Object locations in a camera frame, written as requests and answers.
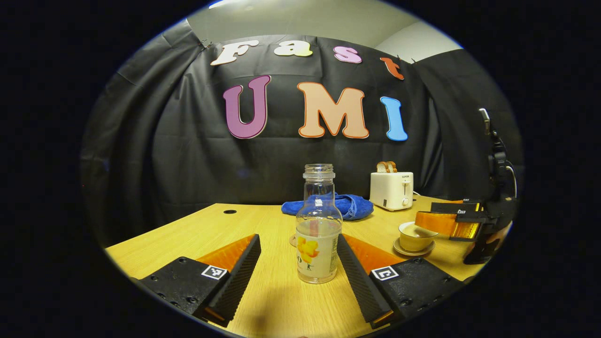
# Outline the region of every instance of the glass bottle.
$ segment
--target glass bottle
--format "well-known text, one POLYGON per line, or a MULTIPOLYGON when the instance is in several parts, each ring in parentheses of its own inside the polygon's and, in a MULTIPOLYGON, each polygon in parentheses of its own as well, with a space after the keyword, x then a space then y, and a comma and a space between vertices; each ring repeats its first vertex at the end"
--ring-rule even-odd
POLYGON ((304 205, 296 214, 296 262, 299 278, 312 284, 334 279, 342 214, 334 204, 331 164, 307 164, 304 205))

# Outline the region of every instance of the yellow flower print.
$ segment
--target yellow flower print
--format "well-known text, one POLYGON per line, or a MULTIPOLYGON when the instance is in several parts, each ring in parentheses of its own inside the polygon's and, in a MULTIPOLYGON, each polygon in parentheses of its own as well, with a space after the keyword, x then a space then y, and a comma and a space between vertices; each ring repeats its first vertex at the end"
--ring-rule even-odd
POLYGON ((300 252, 300 258, 307 263, 311 263, 311 259, 317 257, 319 251, 317 249, 317 241, 308 241, 303 237, 298 237, 296 247, 300 252))

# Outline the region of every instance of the bottle label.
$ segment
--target bottle label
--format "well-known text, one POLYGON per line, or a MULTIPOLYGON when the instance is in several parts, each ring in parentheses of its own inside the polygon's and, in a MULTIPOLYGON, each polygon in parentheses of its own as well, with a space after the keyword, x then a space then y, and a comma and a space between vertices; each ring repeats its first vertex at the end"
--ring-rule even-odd
POLYGON ((296 232, 298 271, 309 277, 327 277, 336 268, 337 244, 338 234, 327 237, 312 237, 296 232))

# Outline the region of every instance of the cable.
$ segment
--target cable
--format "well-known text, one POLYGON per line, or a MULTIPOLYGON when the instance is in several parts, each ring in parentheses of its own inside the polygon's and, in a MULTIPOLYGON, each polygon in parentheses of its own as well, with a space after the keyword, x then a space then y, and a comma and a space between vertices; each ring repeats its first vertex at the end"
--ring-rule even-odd
POLYGON ((513 171, 513 168, 511 168, 510 166, 506 166, 506 169, 509 169, 513 175, 513 190, 514 190, 514 194, 513 197, 517 198, 517 182, 516 182, 516 173, 515 171, 513 171))

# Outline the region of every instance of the letter m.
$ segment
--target letter m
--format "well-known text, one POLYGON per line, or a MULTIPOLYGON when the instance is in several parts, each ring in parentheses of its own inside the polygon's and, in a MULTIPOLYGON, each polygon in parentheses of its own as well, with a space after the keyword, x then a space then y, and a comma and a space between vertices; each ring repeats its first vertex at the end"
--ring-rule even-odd
POLYGON ((319 115, 322 116, 328 130, 334 136, 340 131, 343 120, 346 125, 342 134, 349 138, 366 138, 370 132, 365 128, 363 119, 361 90, 345 88, 335 103, 322 84, 301 82, 297 88, 305 95, 305 125, 299 129, 303 137, 322 137, 326 130, 319 125, 319 115))

